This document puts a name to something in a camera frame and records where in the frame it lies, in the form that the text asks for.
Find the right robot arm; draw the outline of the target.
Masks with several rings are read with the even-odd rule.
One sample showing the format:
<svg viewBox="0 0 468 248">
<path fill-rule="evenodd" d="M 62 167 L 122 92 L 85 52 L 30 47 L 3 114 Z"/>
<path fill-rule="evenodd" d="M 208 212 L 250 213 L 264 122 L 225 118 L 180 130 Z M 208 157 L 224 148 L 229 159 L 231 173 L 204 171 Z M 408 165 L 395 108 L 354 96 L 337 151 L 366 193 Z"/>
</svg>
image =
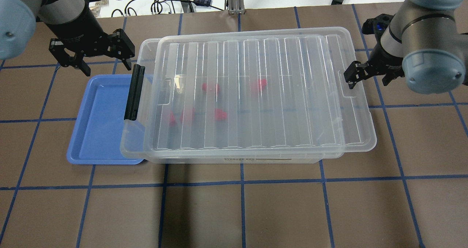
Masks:
<svg viewBox="0 0 468 248">
<path fill-rule="evenodd" d="M 440 94 L 467 85 L 467 34 L 457 31 L 454 12 L 463 0 L 405 0 L 394 15 L 367 19 L 362 33 L 374 35 L 368 61 L 344 72 L 350 89 L 374 76 L 383 85 L 405 78 L 420 94 Z"/>
</svg>

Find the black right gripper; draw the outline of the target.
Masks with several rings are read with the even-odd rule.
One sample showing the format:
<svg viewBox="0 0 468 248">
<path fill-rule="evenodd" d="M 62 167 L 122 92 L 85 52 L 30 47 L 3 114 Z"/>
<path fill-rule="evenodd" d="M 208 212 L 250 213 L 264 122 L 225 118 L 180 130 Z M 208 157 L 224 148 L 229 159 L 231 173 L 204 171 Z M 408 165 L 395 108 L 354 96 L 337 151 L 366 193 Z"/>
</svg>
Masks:
<svg viewBox="0 0 468 248">
<path fill-rule="evenodd" d="M 387 86 L 397 78 L 404 78 L 402 61 L 403 58 L 389 54 L 382 47 L 375 47 L 368 61 L 364 63 L 353 61 L 346 68 L 344 79 L 349 87 L 354 87 L 360 81 L 383 76 L 382 83 Z"/>
</svg>

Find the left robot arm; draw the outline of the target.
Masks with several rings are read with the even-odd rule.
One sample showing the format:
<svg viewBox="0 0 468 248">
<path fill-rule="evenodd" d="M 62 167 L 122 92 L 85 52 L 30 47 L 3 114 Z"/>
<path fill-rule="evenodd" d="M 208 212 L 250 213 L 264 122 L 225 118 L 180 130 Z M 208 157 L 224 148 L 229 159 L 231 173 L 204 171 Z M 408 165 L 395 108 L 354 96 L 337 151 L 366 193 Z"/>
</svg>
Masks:
<svg viewBox="0 0 468 248">
<path fill-rule="evenodd" d="M 84 58 L 104 55 L 122 61 L 131 70 L 134 43 L 123 29 L 105 33 L 89 8 L 89 3 L 98 1 L 101 0 L 0 0 L 1 59 L 21 55 L 40 20 L 55 35 L 48 50 L 60 66 L 74 67 L 90 76 Z"/>
</svg>

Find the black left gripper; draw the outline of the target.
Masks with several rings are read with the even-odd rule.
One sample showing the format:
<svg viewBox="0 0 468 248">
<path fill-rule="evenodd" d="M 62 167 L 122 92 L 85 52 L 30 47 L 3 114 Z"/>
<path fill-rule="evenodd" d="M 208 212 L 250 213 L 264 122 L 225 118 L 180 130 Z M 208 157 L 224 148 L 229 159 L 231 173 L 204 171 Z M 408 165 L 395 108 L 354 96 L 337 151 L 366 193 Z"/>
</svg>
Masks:
<svg viewBox="0 0 468 248">
<path fill-rule="evenodd" d="M 112 34 L 83 35 L 72 42 L 52 38 L 49 51 L 62 67 L 75 67 L 90 77 L 91 69 L 83 61 L 84 57 L 104 55 L 116 58 L 130 71 L 131 59 L 135 56 L 135 45 L 123 29 L 116 29 Z"/>
</svg>

